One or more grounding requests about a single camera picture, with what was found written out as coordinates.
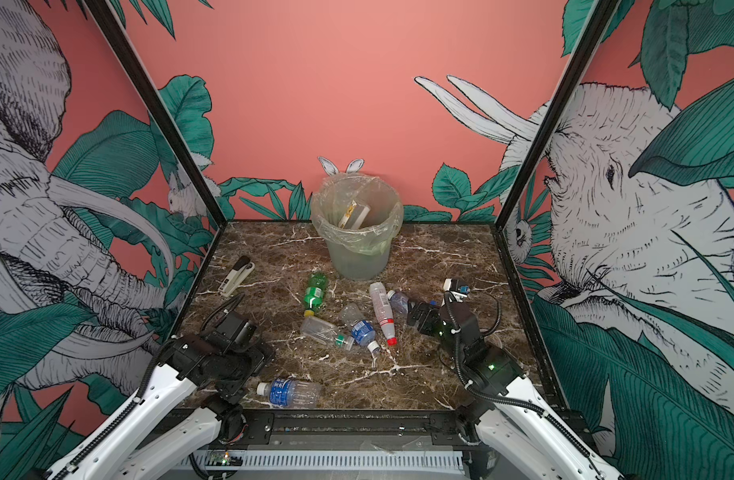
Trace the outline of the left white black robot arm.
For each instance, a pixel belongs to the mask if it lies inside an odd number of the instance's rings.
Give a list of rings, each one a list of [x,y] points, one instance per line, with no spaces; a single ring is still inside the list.
[[[197,333],[173,336],[146,367],[138,388],[78,447],[31,479],[154,479],[214,441],[243,439],[246,383],[274,350],[236,309],[236,295],[215,308]],[[146,437],[192,393],[214,386],[184,421],[151,443]]]

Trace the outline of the clear bottle green red label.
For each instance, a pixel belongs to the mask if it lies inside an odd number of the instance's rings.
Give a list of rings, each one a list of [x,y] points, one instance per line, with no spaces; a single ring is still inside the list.
[[[337,227],[343,230],[358,230],[364,224],[371,208],[360,201],[352,200],[340,218]]]

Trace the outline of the clear bottle green cap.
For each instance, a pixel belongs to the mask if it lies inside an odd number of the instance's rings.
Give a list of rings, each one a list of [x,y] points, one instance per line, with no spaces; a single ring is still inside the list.
[[[354,346],[354,339],[342,332],[334,324],[316,316],[306,316],[301,324],[300,333],[321,344],[350,351]]]

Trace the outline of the clear bottle white cap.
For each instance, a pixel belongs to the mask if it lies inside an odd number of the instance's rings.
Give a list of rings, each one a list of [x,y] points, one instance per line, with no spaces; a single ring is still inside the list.
[[[410,311],[409,296],[401,290],[390,290],[387,292],[392,312],[395,315],[407,316]]]

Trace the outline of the white bottle red label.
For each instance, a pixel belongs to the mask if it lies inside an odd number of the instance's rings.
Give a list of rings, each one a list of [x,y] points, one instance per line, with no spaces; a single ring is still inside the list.
[[[374,282],[369,286],[370,298],[376,320],[389,347],[397,345],[393,311],[388,299],[385,286],[381,282]]]

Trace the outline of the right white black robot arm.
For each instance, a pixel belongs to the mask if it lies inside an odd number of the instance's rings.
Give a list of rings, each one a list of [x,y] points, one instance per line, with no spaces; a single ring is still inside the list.
[[[475,402],[458,415],[458,434],[506,457],[530,479],[622,479],[544,400],[519,362],[486,337],[470,306],[447,292],[440,306],[411,300],[407,324],[434,338]]]

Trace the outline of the green soda bottle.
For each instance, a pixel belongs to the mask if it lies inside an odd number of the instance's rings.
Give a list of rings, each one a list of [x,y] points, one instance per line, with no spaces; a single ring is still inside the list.
[[[328,278],[323,272],[312,273],[304,292],[303,305],[307,311],[317,313],[325,299]]]

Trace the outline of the small blue label bottle front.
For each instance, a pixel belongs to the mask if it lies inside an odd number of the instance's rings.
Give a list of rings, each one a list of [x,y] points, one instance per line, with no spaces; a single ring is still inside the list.
[[[322,386],[318,383],[278,378],[271,382],[260,382],[256,394],[266,398],[273,407],[312,409],[317,405],[321,390]]]

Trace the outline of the blue label bottle white cap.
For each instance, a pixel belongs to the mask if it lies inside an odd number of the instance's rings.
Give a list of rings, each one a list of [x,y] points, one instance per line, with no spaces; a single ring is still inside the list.
[[[376,340],[376,332],[354,303],[347,304],[338,315],[339,320],[348,327],[352,338],[362,347],[365,347],[371,356],[376,359],[379,356],[380,345]]]

